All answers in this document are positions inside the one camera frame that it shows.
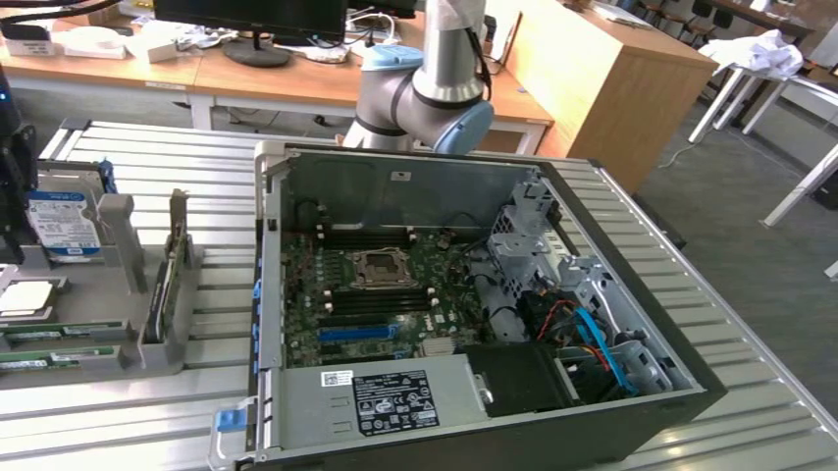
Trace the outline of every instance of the robotic arm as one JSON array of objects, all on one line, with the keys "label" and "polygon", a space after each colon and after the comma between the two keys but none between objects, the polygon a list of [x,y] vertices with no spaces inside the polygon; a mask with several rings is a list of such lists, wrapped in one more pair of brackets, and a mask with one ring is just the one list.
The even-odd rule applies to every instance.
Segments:
[{"label": "robotic arm", "polygon": [[484,11],[485,0],[429,0],[424,54],[404,46],[370,49],[345,147],[409,150],[418,139],[437,153],[473,150],[493,118],[482,100],[490,78],[476,39]]}]

